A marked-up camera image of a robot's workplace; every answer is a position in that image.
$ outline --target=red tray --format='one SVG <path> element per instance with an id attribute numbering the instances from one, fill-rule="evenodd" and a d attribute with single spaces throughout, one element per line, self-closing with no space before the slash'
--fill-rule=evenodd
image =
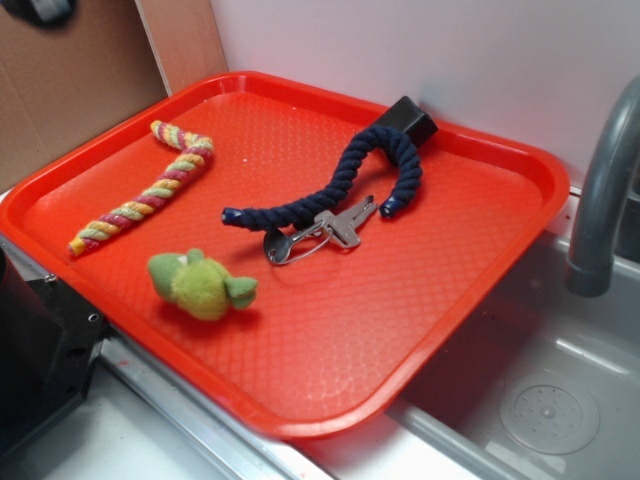
<path id="1" fill-rule="evenodd" d="M 352 250 L 326 246 L 272 266 L 262 234 L 223 226 L 225 206 L 271 207 L 323 188 L 381 105 L 258 73 L 202 81 L 66 155 L 0 205 L 0 229 L 142 344 L 247 424 L 281 438 L 327 435 L 379 412 L 563 206 L 549 154 L 442 121 L 420 150 L 423 185 L 396 218 L 378 213 Z M 155 215 L 72 258 L 79 229 L 138 195 L 177 151 L 153 120 L 208 135 L 211 166 Z M 382 202 L 397 171 L 365 159 L 340 209 Z M 258 298 L 218 323 L 164 303 L 149 257 L 199 247 Z"/>

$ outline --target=gray faucet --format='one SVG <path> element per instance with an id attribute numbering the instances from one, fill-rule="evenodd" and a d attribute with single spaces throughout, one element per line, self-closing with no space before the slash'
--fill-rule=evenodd
<path id="1" fill-rule="evenodd" d="M 622 92 L 596 147 L 571 235 L 565 285 L 583 297 L 609 289 L 613 254 L 640 261 L 640 76 Z"/>

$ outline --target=sink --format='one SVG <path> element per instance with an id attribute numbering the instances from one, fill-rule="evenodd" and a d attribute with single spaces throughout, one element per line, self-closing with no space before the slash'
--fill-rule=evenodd
<path id="1" fill-rule="evenodd" d="M 640 269 L 578 297 L 567 249 L 543 234 L 392 409 L 483 478 L 640 478 Z"/>

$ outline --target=striped rope toy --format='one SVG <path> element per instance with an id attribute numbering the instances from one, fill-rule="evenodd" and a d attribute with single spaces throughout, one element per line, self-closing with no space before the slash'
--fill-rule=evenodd
<path id="1" fill-rule="evenodd" d="M 151 131 L 163 143 L 181 150 L 151 187 L 129 202 L 90 222 L 69 242 L 71 254 L 78 256 L 92 251 L 125 228 L 151 215 L 170 199 L 182 182 L 211 158 L 213 142 L 209 137 L 184 132 L 174 125 L 156 120 Z"/>

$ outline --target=key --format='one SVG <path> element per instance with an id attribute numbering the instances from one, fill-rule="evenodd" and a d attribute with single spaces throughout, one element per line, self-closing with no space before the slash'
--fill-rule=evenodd
<path id="1" fill-rule="evenodd" d="M 369 195 L 360 203 L 338 215 L 325 210 L 316 215 L 313 220 L 316 223 L 324 221 L 321 228 L 329 234 L 332 241 L 342 248 L 353 248 L 360 245 L 360 237 L 356 233 L 356 229 L 369 218 L 376 208 L 378 205 L 373 203 L 373 195 Z"/>
<path id="2" fill-rule="evenodd" d="M 353 248 L 360 245 L 360 237 L 356 229 L 378 208 L 373 203 L 373 195 L 369 195 L 357 205 L 334 215 L 329 210 L 320 212 L 314 218 L 314 224 L 309 228 L 285 235 L 280 230 L 267 232 L 264 236 L 262 248 L 271 263 L 285 265 L 311 255 L 323 247 L 327 242 L 333 241 L 342 248 Z M 302 240 L 318 236 L 324 232 L 326 237 L 316 246 L 305 253 L 292 257 L 291 250 Z"/>

